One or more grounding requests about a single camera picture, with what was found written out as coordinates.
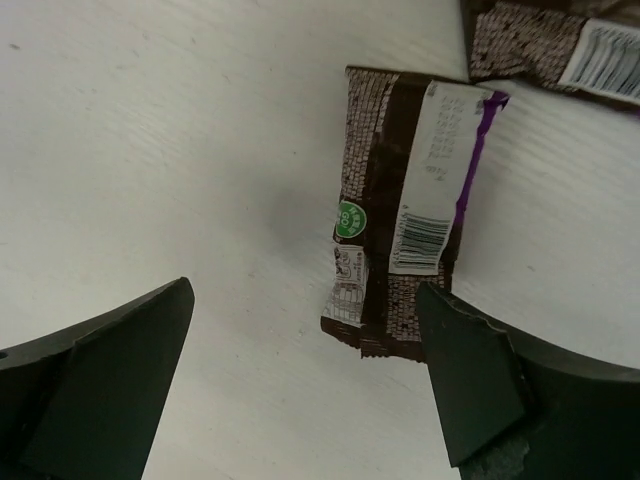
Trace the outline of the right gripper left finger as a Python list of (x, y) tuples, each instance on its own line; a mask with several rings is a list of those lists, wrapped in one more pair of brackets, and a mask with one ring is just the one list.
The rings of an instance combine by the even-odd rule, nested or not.
[(182, 277), (2, 350), (2, 478), (141, 478), (194, 305)]

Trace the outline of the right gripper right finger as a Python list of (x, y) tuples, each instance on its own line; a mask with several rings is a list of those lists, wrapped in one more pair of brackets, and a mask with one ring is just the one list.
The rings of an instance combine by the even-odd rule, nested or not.
[(420, 285), (416, 311), (461, 478), (638, 478), (638, 370), (544, 341), (434, 284)]

